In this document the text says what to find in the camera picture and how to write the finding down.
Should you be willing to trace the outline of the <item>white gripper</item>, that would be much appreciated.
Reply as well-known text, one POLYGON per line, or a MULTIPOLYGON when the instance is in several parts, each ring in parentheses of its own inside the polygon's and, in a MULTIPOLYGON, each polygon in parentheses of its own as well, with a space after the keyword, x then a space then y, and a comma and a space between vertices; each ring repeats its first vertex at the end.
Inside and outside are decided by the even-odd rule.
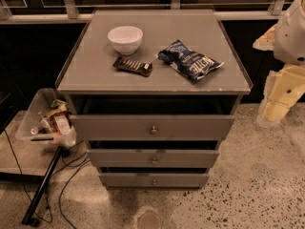
MULTIPOLYGON (((274 50, 275 26, 271 26, 253 43, 260 51, 274 50)), ((264 97, 258 107, 256 122, 261 127, 277 126, 305 93, 305 67, 286 64, 274 76, 271 93, 264 97)))

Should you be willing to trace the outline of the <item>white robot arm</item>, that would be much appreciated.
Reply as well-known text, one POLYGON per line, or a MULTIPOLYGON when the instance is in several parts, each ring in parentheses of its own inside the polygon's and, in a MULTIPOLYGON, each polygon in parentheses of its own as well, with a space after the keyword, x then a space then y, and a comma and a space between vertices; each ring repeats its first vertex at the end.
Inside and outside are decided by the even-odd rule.
POLYGON ((269 72, 258 109, 257 122, 273 127, 305 94, 305 0, 294 0, 253 47, 272 51, 274 58, 284 63, 279 72, 269 72))

